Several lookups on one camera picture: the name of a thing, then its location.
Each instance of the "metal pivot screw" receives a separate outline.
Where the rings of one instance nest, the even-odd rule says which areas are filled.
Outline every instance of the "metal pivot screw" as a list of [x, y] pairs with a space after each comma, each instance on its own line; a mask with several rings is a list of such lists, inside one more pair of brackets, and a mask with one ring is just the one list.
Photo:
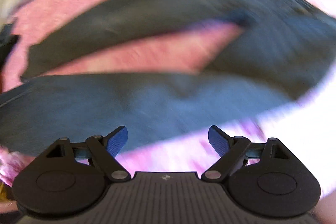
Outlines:
[[221, 177], [221, 173], [216, 170], [207, 171], [204, 175], [207, 179], [219, 179]]
[[125, 179], [127, 178], [127, 176], [128, 176], [127, 172], [122, 170], [114, 171], [112, 173], [112, 178], [114, 179]]

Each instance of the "round joint cover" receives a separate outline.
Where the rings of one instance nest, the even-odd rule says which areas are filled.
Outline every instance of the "round joint cover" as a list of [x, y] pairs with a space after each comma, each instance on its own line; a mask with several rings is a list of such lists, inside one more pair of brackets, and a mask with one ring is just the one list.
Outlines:
[[267, 162], [241, 168], [227, 181], [231, 198], [264, 217], [292, 218], [307, 213], [319, 200], [320, 186], [308, 169], [284, 166]]
[[92, 166], [74, 162], [43, 168], [38, 172], [28, 166], [13, 183], [15, 199], [28, 215], [54, 218], [78, 213], [104, 192], [104, 175]]
[[72, 187], [75, 182], [75, 176], [70, 172], [48, 171], [38, 177], [36, 184], [46, 192], [61, 192]]
[[266, 193], [285, 195], [293, 192], [297, 187], [297, 183], [294, 178], [287, 174], [270, 172], [258, 178], [258, 186]]

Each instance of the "pink blanket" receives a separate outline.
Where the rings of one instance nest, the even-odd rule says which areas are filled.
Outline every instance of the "pink blanket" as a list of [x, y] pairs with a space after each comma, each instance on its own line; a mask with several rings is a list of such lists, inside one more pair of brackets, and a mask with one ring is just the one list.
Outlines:
[[[26, 54], [30, 45], [41, 42], [50, 32], [101, 1], [103, 0], [33, 0], [20, 8], [13, 15], [18, 18], [14, 32], [22, 35], [22, 38], [3, 70], [4, 91], [21, 84], [19, 76], [26, 67]], [[308, 1], [325, 12], [336, 15], [335, 0]], [[242, 30], [232, 24], [209, 22], [189, 31], [148, 37], [112, 47], [78, 59], [48, 74], [120, 71], [197, 73], [241, 32]], [[333, 165], [331, 143], [335, 141], [335, 137], [334, 134], [330, 134], [329, 129], [335, 128], [336, 122], [328, 116], [335, 107], [330, 106], [326, 110], [320, 98], [330, 89], [330, 85], [335, 84], [333, 79], [331, 72], [325, 82], [302, 98], [299, 104], [284, 106], [253, 120], [233, 121], [231, 124], [219, 126], [231, 136], [243, 135], [256, 142], [265, 142], [268, 137], [277, 136], [318, 178], [323, 192], [328, 193], [336, 187], [336, 177], [330, 170]], [[333, 102], [333, 100], [336, 102], [335, 96], [329, 94], [327, 101]], [[207, 128], [203, 128], [198, 132], [191, 132], [184, 138], [122, 153], [117, 159], [131, 173], [136, 170], [167, 172], [195, 170], [201, 174], [218, 159], [218, 155], [209, 145]], [[11, 184], [19, 171], [19, 168], [11, 168], [10, 163], [4, 164], [0, 176], [6, 183]]]

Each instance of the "logo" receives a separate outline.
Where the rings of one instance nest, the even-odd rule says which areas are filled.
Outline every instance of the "logo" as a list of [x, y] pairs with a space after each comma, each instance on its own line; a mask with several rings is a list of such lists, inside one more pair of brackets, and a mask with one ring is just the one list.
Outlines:
[[167, 181], [171, 178], [171, 176], [166, 174], [166, 175], [163, 175], [161, 178]]

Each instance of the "dark gray cloth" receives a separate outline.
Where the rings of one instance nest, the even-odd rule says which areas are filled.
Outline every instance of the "dark gray cloth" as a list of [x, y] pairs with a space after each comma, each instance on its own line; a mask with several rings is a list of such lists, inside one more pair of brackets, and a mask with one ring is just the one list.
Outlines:
[[336, 55], [335, 19], [305, 0], [108, 0], [33, 46], [24, 78], [206, 18], [236, 22], [246, 32], [200, 75], [34, 78], [0, 95], [0, 144], [36, 155], [59, 137], [83, 141], [125, 125], [125, 150], [133, 149], [295, 100]]
[[293, 0], [107, 0], [30, 47], [23, 80], [131, 39], [170, 32], [204, 19], [251, 21], [288, 14]]

